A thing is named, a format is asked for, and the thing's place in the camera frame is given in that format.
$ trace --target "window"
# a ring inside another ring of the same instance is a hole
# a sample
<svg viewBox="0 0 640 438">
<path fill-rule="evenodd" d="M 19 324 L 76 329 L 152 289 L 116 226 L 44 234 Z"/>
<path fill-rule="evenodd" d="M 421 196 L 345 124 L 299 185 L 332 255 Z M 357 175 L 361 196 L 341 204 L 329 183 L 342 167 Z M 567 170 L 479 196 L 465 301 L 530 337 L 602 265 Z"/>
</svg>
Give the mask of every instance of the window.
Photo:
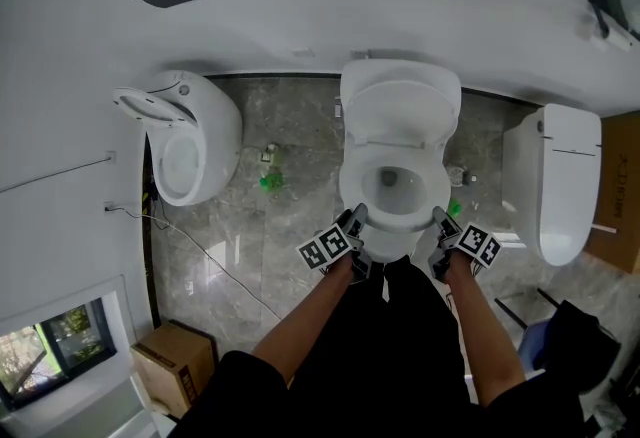
<svg viewBox="0 0 640 438">
<path fill-rule="evenodd" d="M 96 299 L 0 337 L 0 399 L 14 410 L 116 353 Z"/>
</svg>

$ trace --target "toilet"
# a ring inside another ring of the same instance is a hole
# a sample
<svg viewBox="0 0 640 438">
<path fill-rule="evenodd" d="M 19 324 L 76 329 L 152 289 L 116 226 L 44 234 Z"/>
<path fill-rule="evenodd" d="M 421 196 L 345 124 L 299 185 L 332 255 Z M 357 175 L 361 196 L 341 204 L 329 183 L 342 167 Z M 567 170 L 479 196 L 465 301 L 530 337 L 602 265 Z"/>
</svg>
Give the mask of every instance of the toilet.
<svg viewBox="0 0 640 438">
<path fill-rule="evenodd" d="M 168 70 L 145 88 L 117 88 L 113 101 L 142 122 L 158 192 L 174 206 L 212 198 L 240 159 L 242 118 L 231 99 L 204 77 Z"/>
<path fill-rule="evenodd" d="M 340 100 L 340 196 L 345 208 L 368 208 L 360 238 L 371 259 L 393 262 L 413 253 L 433 208 L 449 204 L 442 156 L 458 125 L 460 80 L 426 63 L 365 59 L 345 66 Z"/>
<path fill-rule="evenodd" d="M 549 104 L 504 134 L 502 206 L 522 242 L 553 266 L 582 251 L 600 184 L 601 123 Z"/>
</svg>

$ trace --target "wall outlet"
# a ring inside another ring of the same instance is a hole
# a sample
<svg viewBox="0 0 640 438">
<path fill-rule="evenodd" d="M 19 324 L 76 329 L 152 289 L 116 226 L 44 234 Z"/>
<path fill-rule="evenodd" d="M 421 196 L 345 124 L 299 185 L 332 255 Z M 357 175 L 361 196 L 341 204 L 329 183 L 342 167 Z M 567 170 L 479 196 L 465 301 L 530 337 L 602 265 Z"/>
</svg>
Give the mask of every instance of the wall outlet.
<svg viewBox="0 0 640 438">
<path fill-rule="evenodd" d="M 306 49 L 291 49 L 291 54 L 294 58 L 315 58 L 316 55 L 310 48 Z"/>
<path fill-rule="evenodd" d="M 369 49 L 363 50 L 351 50 L 351 59 L 369 59 L 371 57 L 371 51 Z"/>
</svg>

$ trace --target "hand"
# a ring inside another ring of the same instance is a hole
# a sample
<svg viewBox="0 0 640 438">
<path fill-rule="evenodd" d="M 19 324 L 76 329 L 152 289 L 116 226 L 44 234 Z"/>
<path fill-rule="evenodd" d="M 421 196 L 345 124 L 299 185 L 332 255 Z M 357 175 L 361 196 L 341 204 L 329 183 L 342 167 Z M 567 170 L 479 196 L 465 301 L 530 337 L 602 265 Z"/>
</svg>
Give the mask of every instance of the hand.
<svg viewBox="0 0 640 438">
<path fill-rule="evenodd" d="M 451 285 L 451 282 L 456 279 L 472 277 L 471 257 L 460 250 L 456 249 L 451 252 L 449 266 L 449 269 L 444 274 L 444 281 L 447 285 Z"/>
<path fill-rule="evenodd" d="M 343 257 L 340 257 L 333 264 L 329 266 L 327 275 L 332 273 L 345 273 L 351 272 L 351 266 L 353 264 L 353 259 L 351 258 L 351 253 L 347 253 Z"/>
</svg>

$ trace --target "electrical cord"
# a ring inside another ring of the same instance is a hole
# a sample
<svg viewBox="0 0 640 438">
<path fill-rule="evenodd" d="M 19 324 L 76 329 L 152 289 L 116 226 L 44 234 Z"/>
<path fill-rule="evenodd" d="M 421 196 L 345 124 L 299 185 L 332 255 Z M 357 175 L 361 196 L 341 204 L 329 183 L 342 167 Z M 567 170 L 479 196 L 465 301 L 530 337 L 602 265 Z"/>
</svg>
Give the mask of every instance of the electrical cord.
<svg viewBox="0 0 640 438">
<path fill-rule="evenodd" d="M 273 310 L 271 310 L 271 308 L 269 308 L 269 306 L 262 301 L 260 298 L 256 297 L 253 295 L 253 292 L 251 292 L 249 290 L 249 288 L 242 283 L 240 280 L 238 280 L 235 276 L 233 276 L 232 274 L 230 274 L 224 267 L 222 267 L 222 265 L 220 264 L 220 262 L 218 262 L 215 258 L 213 258 L 211 255 L 209 255 L 209 253 L 207 253 L 207 250 L 205 250 L 202 246 L 200 246 L 194 239 L 193 237 L 191 237 L 187 232 L 185 232 L 184 230 L 180 230 L 177 226 L 172 225 L 171 223 L 169 223 L 168 221 L 165 221 L 164 219 L 160 219 L 157 218 L 155 216 L 149 216 L 148 214 L 132 214 L 131 212 L 129 212 L 127 209 L 125 209 L 124 207 L 112 207 L 112 208 L 106 208 L 106 211 L 116 211 L 116 210 L 122 210 L 124 212 L 126 212 L 129 216 L 131 216 L 132 218 L 135 219 L 142 219 L 142 218 L 148 218 L 148 219 L 152 219 L 154 221 L 158 221 L 164 225 L 166 225 L 168 228 L 173 228 L 174 230 L 176 230 L 177 232 L 180 232 L 182 235 L 184 235 L 187 239 L 189 239 L 196 248 L 198 248 L 202 253 L 204 253 L 207 258 L 209 258 L 209 260 L 211 260 L 216 266 L 218 266 L 218 268 L 225 273 L 229 278 L 231 278 L 234 282 L 236 282 L 238 285 L 240 285 L 240 287 L 242 287 L 245 291 L 247 291 L 247 294 L 249 294 L 253 299 L 255 299 L 258 303 L 260 303 L 263 307 L 265 307 L 267 310 L 269 310 L 269 312 L 271 312 L 271 314 L 278 319 L 278 321 L 281 321 L 282 319 L 280 319 L 280 317 L 278 317 L 278 314 L 276 314 Z"/>
<path fill-rule="evenodd" d="M 161 91 L 167 91 L 170 90 L 171 88 L 175 88 L 178 84 L 180 84 L 182 81 L 178 81 L 177 83 L 175 83 L 173 86 L 169 86 L 168 88 L 162 88 L 161 90 L 153 90 L 153 91 L 147 91 L 147 93 L 160 93 Z"/>
<path fill-rule="evenodd" d="M 165 219 L 165 221 L 166 221 L 167 223 L 169 223 L 169 218 L 167 217 L 167 214 L 166 214 L 166 212 L 164 211 L 164 201 L 162 200 L 162 198 L 161 198 L 160 196 L 158 196 L 158 200 L 160 201 L 160 207 L 162 207 L 162 217 Z M 156 205 L 156 203 L 154 202 L 154 203 L 153 203 L 153 213 L 151 214 L 151 216 L 152 216 L 152 217 L 154 217 L 154 218 L 156 217 L 156 208 L 157 208 L 157 205 Z M 157 222 L 155 219 L 152 219 L 152 220 L 151 220 L 151 222 L 152 222 L 154 225 L 156 225 L 156 228 L 157 228 L 158 230 L 160 230 L 161 232 L 162 232 L 162 231 L 164 231 L 164 230 L 166 230 L 167 228 L 169 228 L 169 225 L 165 225 L 164 227 L 160 227 L 160 225 L 158 224 L 158 222 Z"/>
<path fill-rule="evenodd" d="M 32 184 L 33 182 L 38 182 L 39 180 L 45 180 L 47 178 L 63 175 L 64 173 L 69 173 L 71 171 L 79 170 L 81 168 L 86 168 L 87 166 L 100 164 L 101 162 L 108 162 L 112 158 L 113 158 L 112 156 L 109 156 L 106 159 L 101 159 L 100 161 L 88 162 L 86 164 L 81 164 L 80 166 L 75 166 L 73 168 L 67 168 L 64 170 L 56 171 L 55 173 L 49 173 L 48 175 L 42 175 L 41 177 L 30 178 L 29 180 L 24 180 L 22 182 L 18 182 L 17 184 L 11 184 L 10 186 L 3 187 L 2 189 L 0 189 L 0 194 L 6 193 L 7 191 L 11 191 L 12 189 L 17 189 L 18 187 L 26 186 L 27 184 Z"/>
</svg>

